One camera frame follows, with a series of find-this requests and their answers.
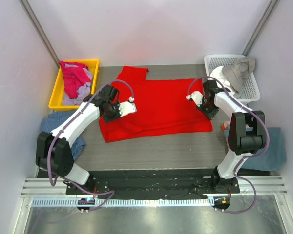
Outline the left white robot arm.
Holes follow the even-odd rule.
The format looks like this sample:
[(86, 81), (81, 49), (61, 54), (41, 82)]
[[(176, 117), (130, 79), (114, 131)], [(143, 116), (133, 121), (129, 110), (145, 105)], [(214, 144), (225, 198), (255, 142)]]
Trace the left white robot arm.
[(50, 133), (42, 131), (37, 138), (36, 165), (47, 170), (51, 186), (61, 177), (76, 183), (83, 194), (94, 190), (91, 173), (78, 166), (73, 159), (72, 145), (93, 121), (107, 115), (108, 119), (119, 117), (120, 91), (108, 84), (85, 101), (63, 124)]

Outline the red t shirt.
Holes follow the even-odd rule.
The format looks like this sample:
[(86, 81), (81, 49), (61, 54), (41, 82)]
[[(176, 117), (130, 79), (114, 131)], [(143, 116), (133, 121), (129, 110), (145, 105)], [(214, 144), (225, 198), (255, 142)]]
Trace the red t shirt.
[(99, 120), (106, 143), (146, 136), (211, 132), (211, 121), (192, 101), (187, 91), (203, 91), (201, 80), (148, 80), (147, 68), (125, 66), (112, 85), (120, 91), (119, 101), (134, 94), (137, 111), (109, 123)]

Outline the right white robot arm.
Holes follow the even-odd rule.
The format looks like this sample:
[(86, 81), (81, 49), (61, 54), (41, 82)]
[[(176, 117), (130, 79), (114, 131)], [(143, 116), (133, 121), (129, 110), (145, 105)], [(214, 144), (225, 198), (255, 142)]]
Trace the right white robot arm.
[(197, 110), (213, 119), (219, 110), (230, 117), (228, 152), (214, 169), (210, 185), (217, 193), (239, 192), (237, 173), (245, 161), (269, 144), (269, 133), (262, 111), (254, 111), (239, 102), (224, 86), (210, 78), (203, 84), (204, 91), (194, 91), (189, 99)]

